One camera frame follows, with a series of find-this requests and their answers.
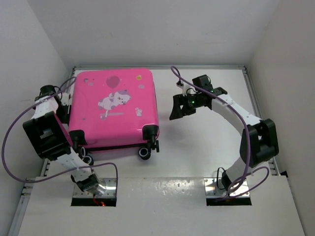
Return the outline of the pink suitcase with dark lining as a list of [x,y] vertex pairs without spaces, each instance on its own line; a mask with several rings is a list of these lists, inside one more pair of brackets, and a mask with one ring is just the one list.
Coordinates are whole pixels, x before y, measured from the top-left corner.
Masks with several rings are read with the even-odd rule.
[[74,83],[68,132],[76,148],[97,152],[138,148],[143,160],[159,152],[153,74],[146,68],[80,72]]

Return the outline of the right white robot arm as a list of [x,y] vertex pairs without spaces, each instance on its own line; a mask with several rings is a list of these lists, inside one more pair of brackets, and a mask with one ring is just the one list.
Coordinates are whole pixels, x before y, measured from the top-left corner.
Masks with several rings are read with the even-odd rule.
[[176,85],[182,89],[182,93],[173,96],[170,120],[193,115],[197,108],[207,107],[221,115],[241,135],[240,156],[232,166],[224,170],[218,187],[226,192],[237,189],[261,163],[279,154],[275,123],[245,110],[226,90],[214,88],[207,75],[196,77],[191,83],[180,77]]

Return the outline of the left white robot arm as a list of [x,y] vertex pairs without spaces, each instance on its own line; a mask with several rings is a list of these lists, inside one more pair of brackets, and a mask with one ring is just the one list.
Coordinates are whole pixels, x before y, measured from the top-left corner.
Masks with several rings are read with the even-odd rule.
[[92,157],[77,137],[71,138],[64,124],[68,124],[67,105],[54,94],[56,87],[46,85],[35,98],[34,115],[23,123],[23,129],[35,152],[42,159],[55,161],[71,172],[71,180],[82,192],[98,194],[99,178],[90,167]]

